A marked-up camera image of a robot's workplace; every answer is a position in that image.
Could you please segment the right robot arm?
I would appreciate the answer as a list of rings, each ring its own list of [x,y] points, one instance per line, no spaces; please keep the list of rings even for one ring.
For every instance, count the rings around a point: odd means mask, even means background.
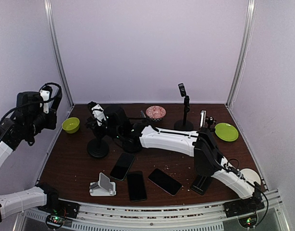
[[[251,212],[262,201],[261,181],[252,169],[239,170],[221,153],[210,127],[205,127],[205,111],[201,112],[200,127],[197,131],[181,131],[158,128],[148,117],[131,123],[124,109],[110,105],[103,109],[100,104],[90,102],[88,109],[92,116],[86,126],[93,131],[96,156],[106,156],[108,145],[105,136],[118,139],[122,149],[128,153],[138,153],[143,148],[155,148],[178,152],[194,158],[196,173],[205,178],[214,178],[233,190],[241,199],[243,212]]]

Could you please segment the pink smartphone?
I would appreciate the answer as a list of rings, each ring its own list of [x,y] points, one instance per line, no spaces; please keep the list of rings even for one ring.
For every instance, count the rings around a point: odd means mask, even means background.
[[[158,168],[149,174],[148,179],[171,196],[175,196],[182,188],[180,182]]]

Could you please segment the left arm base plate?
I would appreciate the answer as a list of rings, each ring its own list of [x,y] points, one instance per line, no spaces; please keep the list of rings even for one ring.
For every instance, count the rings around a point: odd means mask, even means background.
[[[80,205],[78,203],[59,200],[58,208],[51,208],[49,205],[38,206],[38,210],[58,215],[64,218],[77,218],[77,214],[79,212]]]

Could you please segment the grey smartphone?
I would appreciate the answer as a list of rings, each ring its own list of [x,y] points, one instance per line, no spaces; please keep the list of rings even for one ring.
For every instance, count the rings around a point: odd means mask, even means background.
[[[135,156],[133,154],[122,153],[111,170],[110,177],[123,181],[132,166],[134,159]]]

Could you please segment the blue smartphone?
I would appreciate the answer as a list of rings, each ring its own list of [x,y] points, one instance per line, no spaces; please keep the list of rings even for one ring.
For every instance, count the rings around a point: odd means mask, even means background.
[[[127,174],[129,199],[131,202],[139,202],[147,199],[146,188],[142,171],[134,171]]]

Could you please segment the black folding phone stand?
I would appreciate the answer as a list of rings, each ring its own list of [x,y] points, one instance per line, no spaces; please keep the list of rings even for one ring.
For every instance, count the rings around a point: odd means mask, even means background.
[[[190,186],[190,189],[200,195],[204,195],[212,182],[212,177],[198,175]]]

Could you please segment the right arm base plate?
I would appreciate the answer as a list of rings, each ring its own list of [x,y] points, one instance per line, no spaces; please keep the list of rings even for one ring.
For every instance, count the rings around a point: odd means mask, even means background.
[[[236,201],[226,202],[223,204],[227,218],[240,216],[265,208],[265,205],[260,200],[255,198],[240,199]]]

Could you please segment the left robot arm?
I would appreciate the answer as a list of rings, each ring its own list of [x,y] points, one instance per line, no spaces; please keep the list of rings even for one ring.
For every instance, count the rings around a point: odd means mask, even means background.
[[[45,83],[39,91],[17,94],[16,106],[0,120],[0,168],[22,141],[35,144],[35,136],[44,129],[55,130],[62,89],[57,83]],[[53,214],[63,209],[59,193],[47,183],[21,192],[0,195],[0,223],[3,219],[33,207],[46,207]]]

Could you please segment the black stand with pink phone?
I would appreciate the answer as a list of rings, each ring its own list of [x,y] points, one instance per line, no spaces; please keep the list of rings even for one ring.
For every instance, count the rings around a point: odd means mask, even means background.
[[[181,96],[184,98],[184,115],[182,120],[178,120],[174,124],[174,129],[179,131],[192,131],[193,123],[187,120],[187,114],[190,111],[190,98],[186,93],[183,83],[178,84]]]

